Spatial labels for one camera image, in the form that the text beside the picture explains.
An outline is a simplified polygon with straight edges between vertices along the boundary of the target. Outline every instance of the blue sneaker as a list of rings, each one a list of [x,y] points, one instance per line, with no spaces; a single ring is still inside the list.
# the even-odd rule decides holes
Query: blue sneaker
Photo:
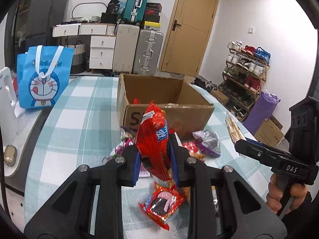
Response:
[[[262,49],[262,47],[258,47],[254,53],[254,57],[259,57],[261,54],[261,52],[263,52],[264,50]]]
[[[262,52],[259,53],[259,58],[261,60],[266,61],[268,65],[269,65],[269,61],[270,61],[270,57],[271,56],[272,55],[270,53],[268,53],[267,51],[262,51]]]

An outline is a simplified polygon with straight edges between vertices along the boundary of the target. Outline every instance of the red sneaker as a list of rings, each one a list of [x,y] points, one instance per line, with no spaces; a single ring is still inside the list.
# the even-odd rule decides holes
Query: red sneaker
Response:
[[[250,90],[253,92],[257,92],[260,88],[260,80],[256,78],[251,78]]]
[[[252,77],[250,75],[248,75],[246,78],[245,87],[247,87],[248,89],[251,86],[251,79],[252,79]]]
[[[253,56],[255,50],[256,49],[254,47],[246,46],[244,49],[241,50],[241,52]]]

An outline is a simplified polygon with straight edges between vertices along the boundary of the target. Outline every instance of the stack of boxes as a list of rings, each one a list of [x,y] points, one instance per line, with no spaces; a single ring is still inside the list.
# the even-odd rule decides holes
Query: stack of boxes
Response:
[[[160,12],[162,12],[160,3],[146,3],[143,18],[144,29],[160,31]]]

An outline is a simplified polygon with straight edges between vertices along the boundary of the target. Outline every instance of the human hand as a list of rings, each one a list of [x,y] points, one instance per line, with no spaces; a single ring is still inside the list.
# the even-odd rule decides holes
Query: human hand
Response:
[[[273,173],[272,176],[270,177],[270,183],[268,184],[268,189],[269,189],[269,193],[266,196],[266,199],[267,199],[266,204],[271,208],[273,213],[277,214],[277,212],[282,207],[280,200],[284,195],[284,193],[277,187],[277,174]],[[296,183],[291,186],[290,195],[295,197],[295,199],[286,214],[289,214],[291,211],[300,207],[300,205],[305,200],[307,192],[308,192],[308,188],[305,184]]]

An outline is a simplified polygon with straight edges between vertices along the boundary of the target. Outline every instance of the teal suitcase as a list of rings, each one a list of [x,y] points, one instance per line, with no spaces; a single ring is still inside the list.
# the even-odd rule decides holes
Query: teal suitcase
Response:
[[[127,0],[121,23],[140,26],[143,21],[146,3],[147,0]]]

